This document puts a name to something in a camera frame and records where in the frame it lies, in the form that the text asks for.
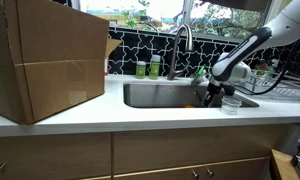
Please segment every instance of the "drying rack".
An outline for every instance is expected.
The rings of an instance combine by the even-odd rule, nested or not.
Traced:
[[[246,93],[250,93],[247,89],[254,93],[263,92],[269,89],[279,78],[279,74],[275,72],[257,75],[258,72],[261,70],[252,70],[252,75],[246,82],[235,84],[236,89]],[[300,102],[300,77],[288,72],[272,91],[263,95],[250,96],[269,101]]]

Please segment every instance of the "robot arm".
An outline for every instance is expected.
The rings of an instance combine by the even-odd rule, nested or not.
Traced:
[[[291,44],[299,38],[300,0],[292,0],[272,21],[250,35],[230,53],[219,57],[212,67],[204,104],[210,104],[213,95],[220,92],[223,82],[235,82],[249,77],[251,70],[242,62],[247,56],[267,47]]]

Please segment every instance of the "stainless steel sink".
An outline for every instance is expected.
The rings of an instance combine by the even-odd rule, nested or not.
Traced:
[[[155,83],[127,83],[124,84],[124,103],[135,108],[182,108],[186,105],[202,107],[198,93],[204,99],[207,86],[155,84]],[[212,107],[221,107],[224,92],[215,96],[210,104]],[[241,107],[259,107],[247,98],[235,94],[242,100]]]

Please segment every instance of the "tile backsplash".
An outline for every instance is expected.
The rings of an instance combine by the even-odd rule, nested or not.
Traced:
[[[157,54],[162,57],[159,73],[161,76],[167,76],[172,58],[174,37],[175,35],[166,33],[110,27],[109,38],[119,39],[123,42],[109,56],[109,73],[134,75],[136,62],[145,61],[147,64],[146,75],[148,75],[151,56]],[[205,65],[209,71],[221,53],[231,51],[238,44],[194,37],[194,51],[185,52],[185,42],[185,38],[180,39],[176,56],[177,70],[183,69],[190,62],[183,74],[184,77],[191,76],[202,65]],[[292,45],[288,45],[260,50],[250,55],[244,62],[251,68],[260,61],[270,61],[271,59],[280,59],[280,64],[283,64],[291,48]],[[300,75],[300,48],[292,60],[291,71]]]

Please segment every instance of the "window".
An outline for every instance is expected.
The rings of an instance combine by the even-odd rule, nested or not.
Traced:
[[[272,0],[79,0],[80,10],[110,26],[175,33],[189,24],[196,36],[243,39],[261,27]]]

